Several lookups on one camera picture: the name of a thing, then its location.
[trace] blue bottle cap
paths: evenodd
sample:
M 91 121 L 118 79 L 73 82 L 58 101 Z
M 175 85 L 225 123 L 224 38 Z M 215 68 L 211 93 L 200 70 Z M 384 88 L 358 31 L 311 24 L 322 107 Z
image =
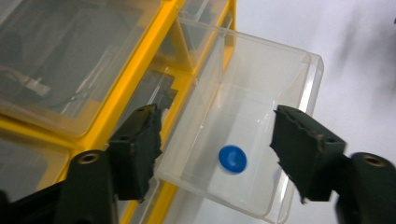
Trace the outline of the blue bottle cap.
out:
M 237 146 L 225 146 L 219 152 L 219 161 L 228 171 L 240 174 L 247 167 L 245 152 Z

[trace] white background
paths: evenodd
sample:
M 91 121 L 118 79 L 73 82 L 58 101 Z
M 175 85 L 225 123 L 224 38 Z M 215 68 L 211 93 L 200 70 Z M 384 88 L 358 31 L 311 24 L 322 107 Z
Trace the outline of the white background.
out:
M 372 152 L 395 164 L 395 19 L 390 0 L 239 0 L 236 27 L 321 55 L 314 118 L 347 141 L 347 155 Z M 335 199 L 301 205 L 295 193 L 287 223 L 336 223 Z

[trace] plastic drawer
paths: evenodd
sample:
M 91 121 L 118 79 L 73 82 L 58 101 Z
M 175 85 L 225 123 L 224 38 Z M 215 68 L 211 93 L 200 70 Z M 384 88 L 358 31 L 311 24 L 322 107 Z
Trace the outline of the plastic drawer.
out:
M 0 131 L 0 189 L 14 202 L 58 181 L 69 148 Z
M 229 0 L 190 0 L 179 12 L 181 19 L 198 21 L 216 26 L 228 25 L 233 21 Z M 205 59 L 205 50 L 213 36 L 202 33 L 176 20 L 163 41 L 157 56 L 184 70 L 193 70 Z
M 9 2 L 0 20 L 0 113 L 85 133 L 161 5 Z
M 322 60 L 226 29 L 186 20 L 182 24 L 215 36 L 214 50 L 220 53 L 233 37 L 233 56 L 224 73 L 203 73 L 197 81 L 155 175 L 250 216 L 278 221 L 288 213 L 293 188 L 269 148 L 273 110 L 290 105 L 312 114 Z M 219 163 L 219 151 L 228 145 L 239 146 L 247 156 L 241 174 Z

